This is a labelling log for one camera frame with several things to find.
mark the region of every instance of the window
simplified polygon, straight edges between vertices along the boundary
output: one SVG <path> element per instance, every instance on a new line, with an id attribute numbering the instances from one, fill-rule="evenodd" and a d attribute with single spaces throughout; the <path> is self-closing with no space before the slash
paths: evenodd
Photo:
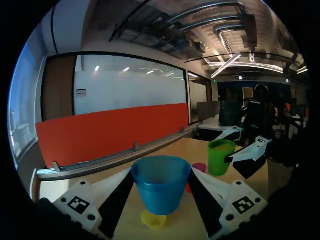
<path id="1" fill-rule="evenodd" d="M 137 58 L 77 57 L 74 113 L 186 102 L 184 71 Z"/>
<path id="2" fill-rule="evenodd" d="M 45 48 L 36 29 L 24 46 L 12 77 L 8 103 L 8 134 L 17 166 L 20 156 L 36 140 L 35 99 Z"/>

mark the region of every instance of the orange partition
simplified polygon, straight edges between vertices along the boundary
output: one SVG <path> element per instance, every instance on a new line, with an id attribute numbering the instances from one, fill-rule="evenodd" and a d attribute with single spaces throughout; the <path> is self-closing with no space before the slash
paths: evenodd
<path id="1" fill-rule="evenodd" d="M 116 154 L 188 126 L 186 103 L 123 108 L 52 119 L 36 124 L 47 167 Z"/>

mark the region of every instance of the black pad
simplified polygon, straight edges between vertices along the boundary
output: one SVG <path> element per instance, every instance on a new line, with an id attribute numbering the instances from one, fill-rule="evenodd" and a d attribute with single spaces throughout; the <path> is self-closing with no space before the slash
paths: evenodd
<path id="1" fill-rule="evenodd" d="M 133 183 L 133 176 L 131 172 L 128 172 L 122 182 L 99 208 L 102 222 L 98 229 L 110 239 L 113 237 L 114 230 L 116 229 Z"/>
<path id="2" fill-rule="evenodd" d="M 223 209 L 202 185 L 192 169 L 189 174 L 188 184 L 210 238 L 222 228 L 219 218 Z"/>
<path id="3" fill-rule="evenodd" d="M 266 157 L 262 155 L 256 161 L 252 159 L 243 160 L 239 162 L 233 162 L 232 166 L 245 178 L 251 177 L 258 171 L 266 162 Z"/>

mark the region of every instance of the table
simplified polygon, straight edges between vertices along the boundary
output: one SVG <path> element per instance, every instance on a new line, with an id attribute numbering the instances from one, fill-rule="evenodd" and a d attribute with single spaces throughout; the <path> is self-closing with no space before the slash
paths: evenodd
<path id="1" fill-rule="evenodd" d="M 202 124 L 198 126 L 200 129 L 223 131 L 224 129 L 230 128 L 230 126 L 220 126 L 219 125 L 219 114 L 213 118 L 208 118 L 204 120 Z"/>
<path id="2" fill-rule="evenodd" d="M 196 162 L 203 162 L 207 165 L 208 142 L 182 138 L 164 148 L 161 148 L 148 156 L 154 155 L 172 155 L 185 159 L 190 164 Z M 68 181 L 68 187 L 72 186 L 79 179 L 85 179 L 92 184 L 116 174 L 119 171 L 130 167 L 134 161 L 117 166 L 112 169 L 101 171 L 99 173 L 73 178 Z M 268 192 L 268 167 L 267 164 L 262 166 L 249 179 L 244 179 L 230 164 L 228 171 L 223 176 L 216 177 L 224 182 L 231 183 L 235 180 L 241 179 L 246 182 L 253 190 L 255 190 L 262 197 L 267 197 Z M 50 192 L 53 192 L 53 183 L 50 185 Z M 185 191 L 179 208 L 172 214 L 167 215 L 165 227 L 161 230 L 152 230 L 144 225 L 140 220 L 141 212 L 145 210 L 145 206 L 140 198 L 137 187 L 134 184 L 126 205 L 123 209 L 122 215 L 119 219 L 118 225 L 114 231 L 115 240 L 120 239 L 207 239 L 206 229 L 200 217 L 200 213 L 191 193 Z"/>

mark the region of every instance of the yellow plastic cup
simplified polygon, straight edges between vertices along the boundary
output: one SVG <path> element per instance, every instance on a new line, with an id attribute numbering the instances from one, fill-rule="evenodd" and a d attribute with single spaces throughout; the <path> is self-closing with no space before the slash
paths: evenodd
<path id="1" fill-rule="evenodd" d="M 141 213 L 141 221 L 151 229 L 163 228 L 164 222 L 166 221 L 165 215 L 155 215 L 148 210 L 144 210 Z"/>

